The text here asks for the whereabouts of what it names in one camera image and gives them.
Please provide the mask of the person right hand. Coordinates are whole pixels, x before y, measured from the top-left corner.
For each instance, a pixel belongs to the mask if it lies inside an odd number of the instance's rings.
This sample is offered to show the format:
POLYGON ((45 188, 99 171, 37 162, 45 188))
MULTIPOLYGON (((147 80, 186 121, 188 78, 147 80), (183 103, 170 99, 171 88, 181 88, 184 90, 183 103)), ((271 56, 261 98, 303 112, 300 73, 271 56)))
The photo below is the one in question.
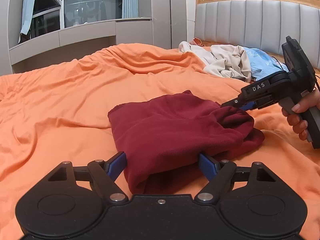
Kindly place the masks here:
MULTIPOLYGON (((281 107, 283 107, 288 113, 292 114, 291 108, 295 105, 291 97, 286 97, 279 101, 281 107)), ((308 122, 308 137, 307 141, 311 142, 313 148, 319 148, 316 146, 319 139, 319 109, 314 106, 307 109, 305 112, 299 114, 302 120, 308 122)))

